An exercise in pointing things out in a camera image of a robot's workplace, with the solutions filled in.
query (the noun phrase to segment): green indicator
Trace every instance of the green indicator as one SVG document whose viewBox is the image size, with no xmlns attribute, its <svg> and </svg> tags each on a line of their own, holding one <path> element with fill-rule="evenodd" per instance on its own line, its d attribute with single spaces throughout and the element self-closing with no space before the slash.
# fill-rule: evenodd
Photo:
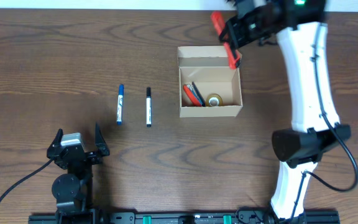
<svg viewBox="0 0 358 224">
<path fill-rule="evenodd" d="M 231 224 L 231 215 L 223 216 L 223 224 Z"/>
<path fill-rule="evenodd" d="M 143 224 L 152 224 L 152 217 L 143 217 Z"/>
<path fill-rule="evenodd" d="M 296 5 L 304 5 L 306 3 L 306 0 L 295 0 Z"/>
</svg>

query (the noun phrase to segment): white background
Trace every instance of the white background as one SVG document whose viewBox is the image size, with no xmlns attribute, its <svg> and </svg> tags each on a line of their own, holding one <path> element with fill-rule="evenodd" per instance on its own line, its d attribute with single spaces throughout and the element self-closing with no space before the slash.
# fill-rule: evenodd
<svg viewBox="0 0 358 224">
<path fill-rule="evenodd" d="M 231 10 L 225 0 L 0 0 L 0 8 Z M 358 0 L 328 0 L 327 11 L 358 12 Z"/>
</svg>

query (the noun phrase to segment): yellow tape roll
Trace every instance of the yellow tape roll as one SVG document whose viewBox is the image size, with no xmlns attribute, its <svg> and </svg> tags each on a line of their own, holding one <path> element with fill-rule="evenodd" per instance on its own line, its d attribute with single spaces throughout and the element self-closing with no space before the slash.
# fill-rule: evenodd
<svg viewBox="0 0 358 224">
<path fill-rule="evenodd" d="M 207 97 L 205 104 L 208 107 L 223 106 L 223 100 L 218 94 L 211 94 Z"/>
</svg>

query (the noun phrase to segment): black marker cap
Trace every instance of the black marker cap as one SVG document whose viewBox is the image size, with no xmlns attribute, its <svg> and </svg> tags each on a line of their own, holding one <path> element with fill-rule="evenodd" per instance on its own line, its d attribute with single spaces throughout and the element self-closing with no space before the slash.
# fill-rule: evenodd
<svg viewBox="0 0 358 224">
<path fill-rule="evenodd" d="M 152 97 L 152 89 L 150 87 L 146 88 L 146 97 Z"/>
</svg>

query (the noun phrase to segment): open box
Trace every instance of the open box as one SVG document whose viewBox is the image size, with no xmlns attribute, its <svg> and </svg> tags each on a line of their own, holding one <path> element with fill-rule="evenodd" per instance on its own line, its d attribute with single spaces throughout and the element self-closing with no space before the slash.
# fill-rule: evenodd
<svg viewBox="0 0 358 224">
<path fill-rule="evenodd" d="M 223 46 L 178 47 L 180 117 L 237 116 L 242 108 L 239 69 L 232 70 Z M 183 85 L 194 82 L 204 100 L 218 94 L 223 106 L 193 106 Z"/>
</svg>

